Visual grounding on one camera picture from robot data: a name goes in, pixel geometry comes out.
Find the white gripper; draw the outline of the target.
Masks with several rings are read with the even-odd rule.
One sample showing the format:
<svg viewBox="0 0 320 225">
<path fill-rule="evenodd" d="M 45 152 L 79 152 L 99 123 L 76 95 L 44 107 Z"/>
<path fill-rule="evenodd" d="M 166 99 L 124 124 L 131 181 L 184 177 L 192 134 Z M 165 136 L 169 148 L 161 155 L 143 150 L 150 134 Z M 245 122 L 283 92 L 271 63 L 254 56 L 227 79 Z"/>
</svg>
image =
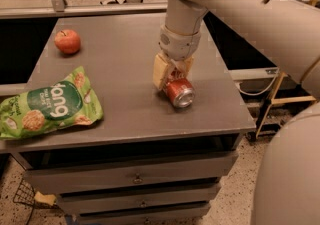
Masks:
<svg viewBox="0 0 320 225">
<path fill-rule="evenodd" d="M 168 71 L 171 67 L 169 58 L 175 61 L 184 60 L 184 75 L 188 76 L 194 62 L 192 55 L 198 48 L 200 38 L 200 32 L 193 35 L 180 35 L 170 31 L 165 25 L 161 26 L 159 45 L 165 54 L 158 53 L 155 56 L 153 66 L 153 83 L 158 90 L 163 88 L 168 77 Z"/>
</svg>

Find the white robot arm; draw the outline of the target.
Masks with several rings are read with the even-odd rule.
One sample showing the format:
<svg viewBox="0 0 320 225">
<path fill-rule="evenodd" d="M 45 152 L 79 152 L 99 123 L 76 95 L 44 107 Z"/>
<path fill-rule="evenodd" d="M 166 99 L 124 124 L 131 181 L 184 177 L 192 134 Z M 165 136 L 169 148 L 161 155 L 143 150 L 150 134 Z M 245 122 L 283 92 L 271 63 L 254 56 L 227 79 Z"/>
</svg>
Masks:
<svg viewBox="0 0 320 225">
<path fill-rule="evenodd" d="M 169 0 L 160 46 L 175 63 L 200 40 L 212 13 L 315 98 L 320 98 L 320 10 L 296 0 Z M 251 225 L 320 225 L 320 103 L 269 143 L 255 186 Z"/>
</svg>

